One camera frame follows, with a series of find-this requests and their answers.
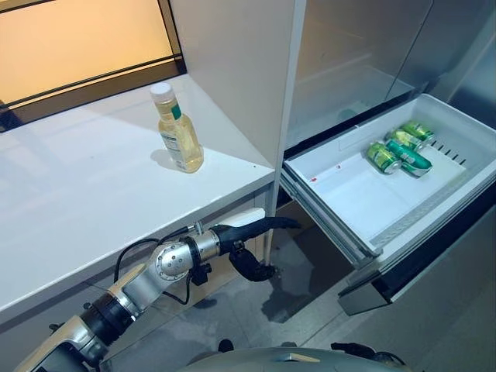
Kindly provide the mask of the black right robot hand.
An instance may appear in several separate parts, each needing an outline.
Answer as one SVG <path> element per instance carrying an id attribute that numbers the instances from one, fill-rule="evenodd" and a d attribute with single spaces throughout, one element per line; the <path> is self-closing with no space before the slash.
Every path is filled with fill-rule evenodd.
<path id="1" fill-rule="evenodd" d="M 377 361 L 393 367 L 405 367 L 406 363 L 393 353 L 375 351 L 373 348 L 359 343 L 332 343 L 332 350 L 342 351 L 346 354 L 362 357 L 364 359 Z"/>

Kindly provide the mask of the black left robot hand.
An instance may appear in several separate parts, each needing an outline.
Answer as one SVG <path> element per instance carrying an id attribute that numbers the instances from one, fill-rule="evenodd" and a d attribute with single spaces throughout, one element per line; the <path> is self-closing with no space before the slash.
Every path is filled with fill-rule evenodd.
<path id="1" fill-rule="evenodd" d="M 228 225 L 213 226 L 210 230 L 219 239 L 219 255 L 229 254 L 229 262 L 238 273 L 252 282 L 271 279 L 275 274 L 273 265 L 265 265 L 245 248 L 247 240 L 254 239 L 271 229 L 300 229 L 301 224 L 286 217 L 264 217 L 250 224 L 234 227 Z"/>

